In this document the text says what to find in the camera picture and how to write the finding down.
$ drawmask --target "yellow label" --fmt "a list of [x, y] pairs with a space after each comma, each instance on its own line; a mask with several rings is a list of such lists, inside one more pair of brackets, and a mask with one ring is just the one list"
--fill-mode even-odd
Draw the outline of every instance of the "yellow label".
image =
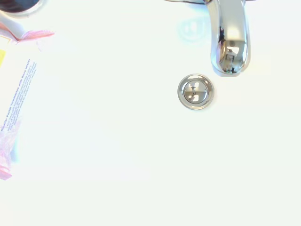
[[4, 60], [5, 53], [6, 52], [4, 50], [0, 49], [0, 67], [1, 67], [1, 64], [2, 64], [2, 62]]

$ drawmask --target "white surface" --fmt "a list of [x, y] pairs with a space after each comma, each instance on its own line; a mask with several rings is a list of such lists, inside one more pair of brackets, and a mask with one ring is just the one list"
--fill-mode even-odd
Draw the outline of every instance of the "white surface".
[[[247, 4], [252, 60], [237, 78], [213, 72], [205, 8], [61, 10], [0, 182], [1, 225], [300, 225], [300, 6]], [[176, 94], [191, 73], [216, 89], [203, 111]]]

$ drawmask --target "chrome drain cover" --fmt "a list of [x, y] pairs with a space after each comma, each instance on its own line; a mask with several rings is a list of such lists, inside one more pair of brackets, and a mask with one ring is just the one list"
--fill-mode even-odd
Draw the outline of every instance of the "chrome drain cover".
[[201, 74], [186, 76], [178, 87], [178, 97], [181, 103], [192, 110], [201, 110], [207, 107], [213, 96], [213, 85], [208, 78]]

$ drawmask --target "faucet spout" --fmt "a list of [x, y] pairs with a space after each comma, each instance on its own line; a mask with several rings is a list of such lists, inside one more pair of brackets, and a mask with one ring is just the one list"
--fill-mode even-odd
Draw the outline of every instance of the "faucet spout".
[[212, 29], [211, 62], [224, 75], [235, 76], [250, 61], [246, 0], [168, 0], [206, 4]]

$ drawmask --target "faucet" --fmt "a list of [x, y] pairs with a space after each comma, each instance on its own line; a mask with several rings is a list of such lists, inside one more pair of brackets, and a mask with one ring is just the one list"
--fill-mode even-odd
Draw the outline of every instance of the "faucet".
[[167, 0], [206, 4], [211, 19], [211, 63], [222, 75], [236, 76], [250, 62], [250, 37], [245, 13], [248, 0]]

